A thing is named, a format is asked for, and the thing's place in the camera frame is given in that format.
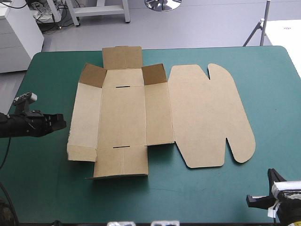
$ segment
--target black cable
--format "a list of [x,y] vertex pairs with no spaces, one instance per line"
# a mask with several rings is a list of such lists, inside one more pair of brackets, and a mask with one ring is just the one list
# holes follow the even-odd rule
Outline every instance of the black cable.
[[5,194],[6,199],[7,199],[8,203],[9,203],[9,205],[11,207],[11,211],[12,211],[12,213],[14,215],[15,220],[16,220],[16,226],[20,226],[19,219],[17,217],[17,214],[16,214],[15,208],[13,206],[13,203],[12,203],[12,201],[11,201],[9,195],[8,195],[8,192],[6,191],[5,187],[3,186],[3,184],[1,182],[0,182],[0,187],[1,187],[2,191],[3,191],[3,193]]
[[79,4],[79,2],[77,1],[77,0],[75,0],[76,1],[76,3],[78,4],[78,6],[80,7],[80,4]]
[[45,31],[41,31],[41,32],[44,33],[44,32],[50,31],[50,30],[53,29],[55,26],[56,26],[56,24],[54,23],[53,26],[52,26],[51,28],[49,28],[49,29],[47,29],[47,30],[45,30]]
[[7,149],[6,149],[6,153],[5,153],[4,159],[3,159],[3,161],[2,161],[2,164],[1,164],[1,166],[0,166],[0,169],[2,169],[2,167],[3,167],[3,165],[4,165],[5,161],[6,161],[6,158],[7,158],[7,156],[8,156],[9,147],[10,147],[10,140],[11,140],[11,137],[8,139],[8,147],[7,147]]
[[27,6],[27,3],[25,4],[25,5],[23,5],[23,6],[21,6],[21,7],[13,7],[13,6],[9,6],[9,5],[7,5],[7,4],[4,4],[3,2],[0,2],[2,5],[5,5],[5,6],[7,6],[7,7],[10,7],[10,8],[24,8],[25,6]]

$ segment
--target cardboard tab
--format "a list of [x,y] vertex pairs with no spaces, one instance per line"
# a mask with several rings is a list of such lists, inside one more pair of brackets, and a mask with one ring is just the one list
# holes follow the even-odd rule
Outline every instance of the cardboard tab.
[[79,82],[101,88],[103,86],[106,73],[106,69],[86,63]]
[[175,141],[190,168],[224,164],[226,138],[238,162],[249,160],[255,139],[236,85],[224,68],[174,66],[168,81]]
[[103,65],[107,70],[141,68],[142,48],[140,46],[103,48]]

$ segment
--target cardboard box blank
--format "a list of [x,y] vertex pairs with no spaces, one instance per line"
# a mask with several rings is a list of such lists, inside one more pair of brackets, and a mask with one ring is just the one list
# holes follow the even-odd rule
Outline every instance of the cardboard box blank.
[[255,139],[236,85],[224,68],[174,66],[168,81],[175,141],[190,168],[222,166],[226,138],[238,162],[249,160]]
[[255,139],[236,85],[224,68],[142,67],[141,47],[103,49],[104,67],[86,64],[74,104],[68,159],[95,161],[93,178],[148,174],[147,146],[176,143],[188,167],[224,164],[228,139],[238,162]]

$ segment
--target green tabletop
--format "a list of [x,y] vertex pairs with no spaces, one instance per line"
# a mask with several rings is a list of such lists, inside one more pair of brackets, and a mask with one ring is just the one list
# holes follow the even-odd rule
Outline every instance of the green tabletop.
[[[173,65],[226,68],[253,129],[255,154],[238,164],[226,146],[222,167],[189,169],[175,144],[153,146],[148,177],[96,181],[85,179],[93,174],[92,162],[68,161],[66,152],[86,62],[102,66],[101,51],[38,53],[19,89],[18,95],[38,95],[31,109],[63,113],[67,121],[67,128],[44,137],[12,139],[0,179],[21,222],[271,222],[266,210],[247,207],[246,195],[268,195],[268,168],[301,179],[301,81],[284,48],[144,50],[144,65],[164,63],[167,76]],[[0,139],[0,157],[7,142]]]

